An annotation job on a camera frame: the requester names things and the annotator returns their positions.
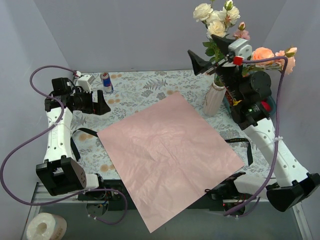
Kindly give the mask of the cream bud stem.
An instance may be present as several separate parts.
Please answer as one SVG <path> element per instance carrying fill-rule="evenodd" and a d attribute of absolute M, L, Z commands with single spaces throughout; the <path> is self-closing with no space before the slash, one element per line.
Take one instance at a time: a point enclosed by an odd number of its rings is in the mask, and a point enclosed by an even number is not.
<path fill-rule="evenodd" d="M 235 26 L 238 19 L 241 17 L 240 11 L 234 5 L 232 0 L 227 0 L 224 3 L 224 6 L 222 7 L 221 10 L 215 10 L 214 8 L 213 8 L 213 10 L 218 11 L 218 16 L 219 16 L 220 20 L 224 23 L 225 30 L 226 30 L 226 35 L 225 35 L 225 37 L 226 37 L 228 35 L 229 28 Z M 208 38 L 208 36 L 207 36 L 207 28 L 206 28 L 206 37 L 207 37 L 208 41 L 203 43 L 203 46 L 206 47 L 205 54 L 208 57 L 210 57 L 210 59 L 212 60 L 213 56 L 214 56 L 214 50 L 213 50 L 214 44 L 213 44 L 212 38 Z"/>

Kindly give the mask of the pink rose stem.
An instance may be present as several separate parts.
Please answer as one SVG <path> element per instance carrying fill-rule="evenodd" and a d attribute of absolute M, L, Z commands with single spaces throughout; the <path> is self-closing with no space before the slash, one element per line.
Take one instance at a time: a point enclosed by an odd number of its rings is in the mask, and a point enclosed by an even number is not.
<path fill-rule="evenodd" d="M 246 24 L 244 21 L 238 25 L 237 30 L 234 32 L 233 36 L 235 37 L 235 39 L 245 39 L 248 41 L 251 39 L 249 32 L 246 30 Z"/>

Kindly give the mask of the white rose stem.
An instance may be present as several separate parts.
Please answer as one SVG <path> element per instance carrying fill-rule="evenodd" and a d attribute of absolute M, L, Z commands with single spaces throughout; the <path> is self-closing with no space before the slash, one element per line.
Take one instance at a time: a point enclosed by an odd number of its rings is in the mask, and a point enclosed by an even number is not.
<path fill-rule="evenodd" d="M 197 22 L 202 22 L 207 29 L 207 37 L 212 38 L 212 35 L 218 37 L 226 36 L 226 28 L 218 15 L 218 11 L 214 10 L 208 3 L 201 3 L 193 11 L 193 18 Z"/>

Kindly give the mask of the pink wrapping paper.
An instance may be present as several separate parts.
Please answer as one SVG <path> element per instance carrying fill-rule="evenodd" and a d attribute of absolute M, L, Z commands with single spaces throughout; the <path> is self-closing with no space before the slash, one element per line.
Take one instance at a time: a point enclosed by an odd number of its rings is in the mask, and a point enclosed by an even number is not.
<path fill-rule="evenodd" d="M 179 92 L 97 135 L 150 232 L 244 166 Z"/>

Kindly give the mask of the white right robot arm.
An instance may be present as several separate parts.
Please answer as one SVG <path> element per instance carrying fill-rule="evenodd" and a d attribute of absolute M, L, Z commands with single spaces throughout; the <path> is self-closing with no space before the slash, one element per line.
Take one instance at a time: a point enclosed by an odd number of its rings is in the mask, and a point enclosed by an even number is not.
<path fill-rule="evenodd" d="M 212 35 L 212 41 L 223 57 L 206 61 L 189 51 L 195 75 L 216 74 L 230 98 L 229 109 L 233 121 L 257 146 L 270 165 L 266 178 L 255 178 L 244 172 L 233 174 L 211 194 L 237 199 L 243 194 L 249 201 L 267 199 L 280 212 L 308 198 L 320 185 L 318 173 L 310 173 L 288 149 L 279 135 L 280 122 L 272 121 L 263 101 L 271 96 L 271 78 L 265 71 L 244 73 L 249 66 L 276 66 L 286 73 L 293 51 L 283 55 L 260 56 L 246 39 L 228 39 Z"/>

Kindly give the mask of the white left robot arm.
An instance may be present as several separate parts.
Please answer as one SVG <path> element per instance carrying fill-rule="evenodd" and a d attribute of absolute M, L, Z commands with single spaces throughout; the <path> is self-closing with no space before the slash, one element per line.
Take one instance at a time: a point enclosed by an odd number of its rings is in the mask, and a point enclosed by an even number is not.
<path fill-rule="evenodd" d="M 36 174 L 52 196 L 74 191 L 89 190 L 95 200 L 106 196 L 106 187 L 98 174 L 89 174 L 79 165 L 79 151 L 73 140 L 71 122 L 74 111 L 104 115 L 110 112 L 102 90 L 93 100 L 91 83 L 94 76 L 82 75 L 73 84 L 67 77 L 52 79 L 53 90 L 44 101 L 47 121 L 52 129 L 48 133 L 43 163 L 36 166 Z"/>

